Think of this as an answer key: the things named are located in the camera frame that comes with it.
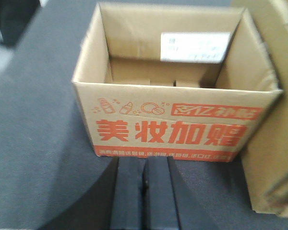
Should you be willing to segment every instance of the white label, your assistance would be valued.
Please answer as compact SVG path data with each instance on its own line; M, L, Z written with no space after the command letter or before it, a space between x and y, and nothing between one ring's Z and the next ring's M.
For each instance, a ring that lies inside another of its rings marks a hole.
M230 32L162 33L161 61L220 63L229 43Z

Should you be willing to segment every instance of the lipstick icon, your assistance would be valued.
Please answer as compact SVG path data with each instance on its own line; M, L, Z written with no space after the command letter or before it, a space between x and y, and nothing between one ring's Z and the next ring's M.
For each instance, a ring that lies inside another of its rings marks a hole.
M106 114L115 113L115 109L105 98L99 98L98 100L99 100L101 108Z
M131 110L132 110L132 102L128 102L127 104L125 104L121 109L120 109L120 113L121 114L128 114Z

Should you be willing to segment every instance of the open cardboard box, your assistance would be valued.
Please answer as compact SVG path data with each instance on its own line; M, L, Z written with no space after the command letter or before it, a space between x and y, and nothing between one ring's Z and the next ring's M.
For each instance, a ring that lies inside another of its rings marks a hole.
M229 32L225 60L160 61L164 32ZM232 161L282 92L244 8L99 3L72 81L98 156Z

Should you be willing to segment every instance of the cardboard box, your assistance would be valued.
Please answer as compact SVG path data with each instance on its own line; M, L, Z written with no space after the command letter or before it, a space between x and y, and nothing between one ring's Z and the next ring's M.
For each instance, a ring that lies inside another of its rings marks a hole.
M97 4L72 81L98 156L232 161L282 92L244 8Z
M284 95L242 154L252 208L288 217L288 0L234 0L250 9Z

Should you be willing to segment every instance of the gray surface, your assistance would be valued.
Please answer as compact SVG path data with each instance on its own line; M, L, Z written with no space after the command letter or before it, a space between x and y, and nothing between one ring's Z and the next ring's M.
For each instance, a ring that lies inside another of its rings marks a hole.
M51 219L110 161L94 155L70 83L94 6L50 1L0 77L0 228L34 229ZM252 212L240 161L177 165L221 229L288 230L288 219Z

